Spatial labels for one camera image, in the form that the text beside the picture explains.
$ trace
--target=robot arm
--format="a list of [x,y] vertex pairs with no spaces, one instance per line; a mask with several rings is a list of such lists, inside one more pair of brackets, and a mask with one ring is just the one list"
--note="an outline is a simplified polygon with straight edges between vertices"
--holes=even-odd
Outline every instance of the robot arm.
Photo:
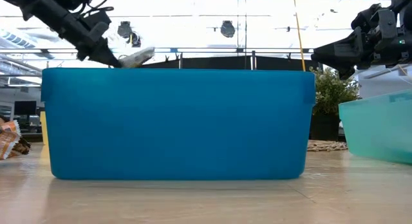
[[[112,7],[96,7],[82,14],[91,0],[4,1],[18,6],[25,21],[35,16],[57,32],[60,38],[66,39],[74,45],[78,50],[77,58],[79,60],[83,61],[86,57],[89,57],[91,61],[116,68],[122,67],[122,64],[109,49],[107,39],[102,37],[111,23],[106,12],[112,10]],[[80,5],[82,5],[82,9],[79,12],[70,12],[70,10],[74,10]]]
[[[397,27],[399,15],[400,27]],[[358,70],[412,62],[412,0],[391,0],[358,13],[351,24],[353,32],[345,39],[314,49],[311,58],[335,68],[341,79]]]

